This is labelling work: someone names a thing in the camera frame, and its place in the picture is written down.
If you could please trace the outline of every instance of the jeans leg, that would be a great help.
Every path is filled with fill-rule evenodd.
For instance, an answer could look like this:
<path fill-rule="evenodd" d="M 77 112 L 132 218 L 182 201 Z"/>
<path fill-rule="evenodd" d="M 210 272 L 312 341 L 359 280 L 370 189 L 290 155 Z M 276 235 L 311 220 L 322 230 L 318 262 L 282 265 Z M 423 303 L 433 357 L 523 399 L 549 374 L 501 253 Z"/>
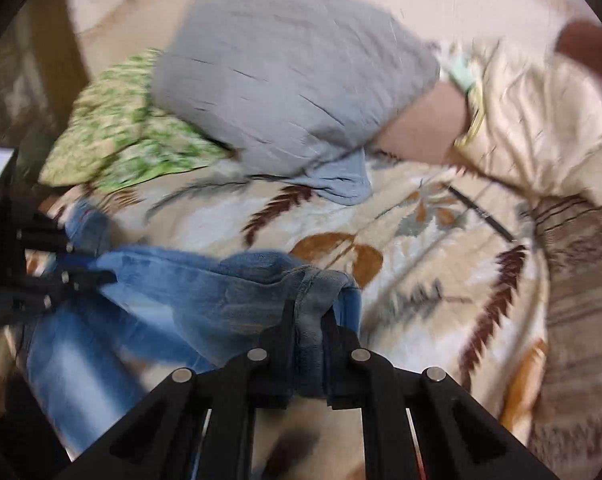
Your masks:
<path fill-rule="evenodd" d="M 26 377 L 64 444 L 83 452 L 145 394 L 120 359 L 72 308 L 34 327 Z"/>
<path fill-rule="evenodd" d="M 75 248 L 98 256 L 110 250 L 110 219 L 87 200 L 79 201 L 65 225 Z"/>
<path fill-rule="evenodd" d="M 216 369 L 175 330 L 162 330 L 143 322 L 100 294 L 78 298 L 73 308 L 92 333 L 107 341 L 117 354 L 125 351 L 150 362 L 186 366 L 198 374 Z"/>

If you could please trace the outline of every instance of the leaf pattern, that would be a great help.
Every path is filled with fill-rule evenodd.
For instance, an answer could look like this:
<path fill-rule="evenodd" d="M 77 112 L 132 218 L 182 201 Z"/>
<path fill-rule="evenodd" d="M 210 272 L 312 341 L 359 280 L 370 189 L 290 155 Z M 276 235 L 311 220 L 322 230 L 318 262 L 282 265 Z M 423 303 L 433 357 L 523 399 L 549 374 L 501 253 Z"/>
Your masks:
<path fill-rule="evenodd" d="M 352 266 L 352 276 L 360 288 L 365 288 L 381 270 L 383 254 L 372 246 L 354 243 L 355 236 L 348 233 L 321 233 L 303 238 L 290 251 L 292 256 L 311 264 L 321 264 L 329 268 L 350 251 L 356 256 Z M 333 254 L 341 245 L 340 252 Z"/>
<path fill-rule="evenodd" d="M 494 293 L 483 307 L 483 312 L 474 326 L 474 333 L 460 356 L 461 385 L 468 392 L 472 388 L 470 375 L 481 361 L 483 349 L 494 334 L 495 325 L 500 326 L 501 316 L 508 315 L 508 306 L 512 304 L 513 293 L 518 290 L 518 280 L 525 262 L 526 247 L 523 245 L 497 256 L 500 271 L 494 283 Z"/>
<path fill-rule="evenodd" d="M 170 193 L 163 197 L 159 202 L 153 204 L 153 206 L 146 213 L 146 221 L 149 221 L 156 213 L 158 213 L 162 208 L 174 202 L 175 200 L 179 200 L 180 198 L 184 198 L 186 196 L 190 198 L 194 198 L 196 196 L 201 197 L 210 197 L 220 192 L 221 190 L 225 192 L 233 192 L 243 189 L 248 186 L 250 182 L 248 180 L 228 180 L 228 181 L 198 181 L 193 182 L 189 186 L 182 187 L 177 191 Z"/>
<path fill-rule="evenodd" d="M 137 205 L 141 202 L 143 202 L 143 199 L 139 197 L 137 191 L 134 188 L 127 188 L 106 195 L 99 202 L 98 207 L 106 215 L 114 215 L 130 205 Z"/>
<path fill-rule="evenodd" d="M 301 205 L 312 198 L 313 190 L 307 186 L 286 186 L 274 197 L 264 209 L 252 215 L 248 224 L 243 228 L 245 244 L 252 247 L 257 232 L 272 222 L 277 216 L 289 211 L 294 206 Z"/>
<path fill-rule="evenodd" d="M 339 245 L 344 242 L 353 242 L 354 235 L 348 233 L 321 233 L 311 235 L 297 244 L 290 251 L 290 254 L 299 260 L 309 263 L 319 262 L 328 257 Z"/>
<path fill-rule="evenodd" d="M 356 245 L 357 259 L 352 266 L 352 276 L 360 288 L 366 288 L 383 266 L 383 254 L 369 245 Z"/>
<path fill-rule="evenodd" d="M 471 303 L 469 298 L 446 298 L 443 284 L 437 278 L 429 290 L 422 283 L 417 283 L 409 298 L 400 292 L 392 292 L 389 304 L 376 308 L 374 314 L 364 321 L 363 330 L 367 335 L 372 335 L 380 328 L 397 323 L 407 325 L 417 316 L 421 316 L 421 319 L 424 320 L 429 319 L 437 306 L 444 301 L 447 303 Z"/>
<path fill-rule="evenodd" d="M 371 161 L 370 168 L 374 171 L 389 170 L 405 160 L 392 155 L 391 153 L 377 151 L 374 153 L 366 152 L 366 158 Z"/>
<path fill-rule="evenodd" d="M 465 228 L 465 216 L 449 207 L 457 203 L 452 196 L 446 196 L 447 185 L 443 182 L 432 182 L 419 187 L 416 191 L 399 203 L 406 206 L 417 202 L 415 210 L 401 219 L 395 236 L 417 237 L 430 225 L 437 223 L 441 231 L 452 228 Z"/>

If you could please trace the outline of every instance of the green floral fabric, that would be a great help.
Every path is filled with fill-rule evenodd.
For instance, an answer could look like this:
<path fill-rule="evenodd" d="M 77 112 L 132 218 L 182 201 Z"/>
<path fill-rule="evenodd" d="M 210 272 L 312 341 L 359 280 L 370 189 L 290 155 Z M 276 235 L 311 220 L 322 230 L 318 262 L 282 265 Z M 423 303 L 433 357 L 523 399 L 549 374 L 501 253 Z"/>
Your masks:
<path fill-rule="evenodd" d="M 195 127 L 151 104 L 150 80 L 159 54 L 148 49 L 114 65 L 79 94 L 68 128 L 41 170 L 42 184 L 91 181 L 112 192 L 227 156 Z"/>

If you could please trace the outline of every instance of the blanket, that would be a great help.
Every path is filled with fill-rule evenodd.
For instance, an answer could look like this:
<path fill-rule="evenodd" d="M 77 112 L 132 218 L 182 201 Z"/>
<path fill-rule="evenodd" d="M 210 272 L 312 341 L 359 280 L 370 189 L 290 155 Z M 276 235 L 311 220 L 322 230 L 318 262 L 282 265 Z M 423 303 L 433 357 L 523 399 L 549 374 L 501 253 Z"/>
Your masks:
<path fill-rule="evenodd" d="M 211 171 L 163 176 L 122 199 L 74 189 L 56 211 L 63 216 L 88 193 L 116 221 L 120 243 L 219 258 L 279 250 L 345 270 L 362 289 L 364 346 L 407 370 L 442 367 L 527 441 L 546 351 L 548 279 L 519 195 L 454 168 L 377 156 L 367 161 L 373 194 L 356 206 L 273 182 L 213 186 Z M 298 400 L 279 422 L 259 416 L 255 464 L 282 431 L 308 427 L 318 443 L 298 478 L 345 479 L 361 466 L 360 414 L 317 400 Z"/>
<path fill-rule="evenodd" d="M 602 205 L 602 92 L 587 69 L 507 40 L 474 40 L 463 51 L 476 85 L 472 73 L 455 80 L 470 88 L 474 119 L 457 150 L 532 202 L 580 194 Z"/>
<path fill-rule="evenodd" d="M 602 206 L 546 199 L 533 216 L 552 290 L 530 450 L 561 479 L 591 480 L 602 467 Z"/>
<path fill-rule="evenodd" d="M 159 54 L 148 49 L 114 65 L 79 94 L 68 128 L 41 170 L 42 184 L 91 182 L 112 192 L 227 156 L 195 127 L 150 104 L 150 75 Z"/>

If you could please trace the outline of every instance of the metal screw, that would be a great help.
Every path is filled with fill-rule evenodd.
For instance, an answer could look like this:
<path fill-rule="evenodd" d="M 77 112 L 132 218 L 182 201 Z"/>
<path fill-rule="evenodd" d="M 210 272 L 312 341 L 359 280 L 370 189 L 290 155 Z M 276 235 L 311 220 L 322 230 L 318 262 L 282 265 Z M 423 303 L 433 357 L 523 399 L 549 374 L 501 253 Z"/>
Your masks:
<path fill-rule="evenodd" d="M 172 372 L 172 380 L 175 383 L 187 383 L 192 378 L 192 372 L 188 368 L 179 368 Z"/>
<path fill-rule="evenodd" d="M 352 357 L 354 361 L 364 363 L 370 359 L 371 355 L 370 352 L 368 352 L 365 348 L 357 348 L 356 350 L 352 351 L 350 357 Z"/>
<path fill-rule="evenodd" d="M 438 366 L 428 368 L 425 372 L 425 375 L 428 376 L 430 381 L 434 381 L 435 383 L 440 383 L 446 378 L 445 370 L 443 368 L 439 368 Z"/>
<path fill-rule="evenodd" d="M 263 348 L 253 348 L 248 352 L 248 359 L 250 361 L 263 361 L 268 356 Z"/>

